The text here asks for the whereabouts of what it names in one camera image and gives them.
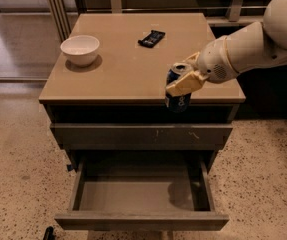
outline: closed drawer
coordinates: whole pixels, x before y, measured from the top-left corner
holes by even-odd
[[[229,124],[52,124],[66,150],[219,150]]]
[[[55,216],[63,229],[220,230],[228,222],[215,212],[200,157],[187,163],[184,152],[105,153],[81,159],[69,210]]]

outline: dark brown drawer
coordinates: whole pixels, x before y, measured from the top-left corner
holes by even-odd
[[[52,124],[66,150],[219,150],[230,124]]]
[[[174,151],[89,155],[81,159],[68,212],[55,216],[63,229],[220,230],[229,220],[215,212],[201,158],[187,163]]]

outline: can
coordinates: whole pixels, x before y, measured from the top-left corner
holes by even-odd
[[[185,64],[180,63],[174,64],[172,68],[168,71],[166,84],[168,85],[173,81],[177,80],[181,75],[186,73],[188,70],[189,68]],[[165,105],[170,111],[175,113],[181,113],[185,111],[190,104],[190,99],[191,99],[191,93],[176,97],[173,97],[168,92],[165,93]]]

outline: table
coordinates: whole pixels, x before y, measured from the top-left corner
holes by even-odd
[[[152,29],[165,38],[139,46]],[[206,83],[184,113],[164,104],[170,66],[214,39],[204,16],[84,14],[71,36],[80,34],[99,39],[98,58],[78,68],[61,54],[39,97],[78,171],[57,222],[68,230],[221,229],[228,216],[216,213],[207,174],[245,96],[231,80]]]

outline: drawer front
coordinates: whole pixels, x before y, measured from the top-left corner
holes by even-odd
[[[229,220],[215,212],[202,160],[190,172],[184,156],[168,151],[141,156],[145,163],[129,161],[126,154],[100,162],[85,159],[68,212],[55,216],[65,230],[220,230]]]
[[[66,150],[219,150],[232,126],[52,124],[51,130]]]

